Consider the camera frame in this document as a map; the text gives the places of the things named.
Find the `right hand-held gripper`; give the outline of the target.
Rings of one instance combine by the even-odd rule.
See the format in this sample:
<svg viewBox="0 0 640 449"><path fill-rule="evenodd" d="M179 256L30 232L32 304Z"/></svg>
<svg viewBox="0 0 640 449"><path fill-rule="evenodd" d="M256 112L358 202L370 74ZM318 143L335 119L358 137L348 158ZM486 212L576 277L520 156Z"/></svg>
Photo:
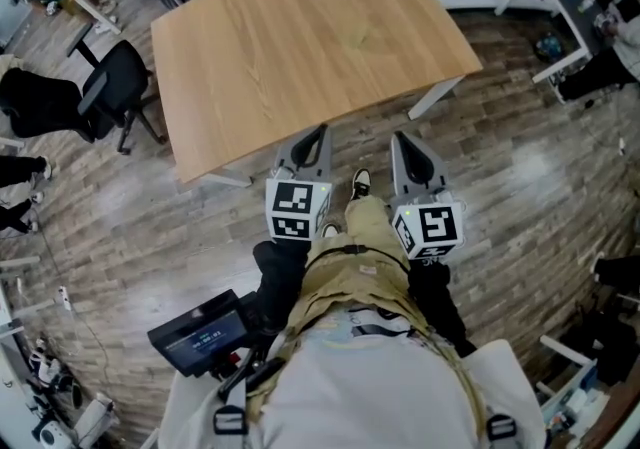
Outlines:
<svg viewBox="0 0 640 449"><path fill-rule="evenodd" d="M441 259L465 241L463 204L448 190L448 169L424 141L404 131L394 133L390 150L391 225L408 259Z"/></svg>

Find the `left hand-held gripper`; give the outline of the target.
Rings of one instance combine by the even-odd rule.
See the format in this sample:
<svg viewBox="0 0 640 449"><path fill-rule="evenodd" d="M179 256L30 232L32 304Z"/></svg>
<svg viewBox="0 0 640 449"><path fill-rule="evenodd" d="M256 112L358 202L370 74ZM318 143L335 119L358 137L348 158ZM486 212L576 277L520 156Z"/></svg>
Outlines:
<svg viewBox="0 0 640 449"><path fill-rule="evenodd" d="M274 239L311 241L330 207L332 134L321 124L284 141L266 179L265 213Z"/></svg>

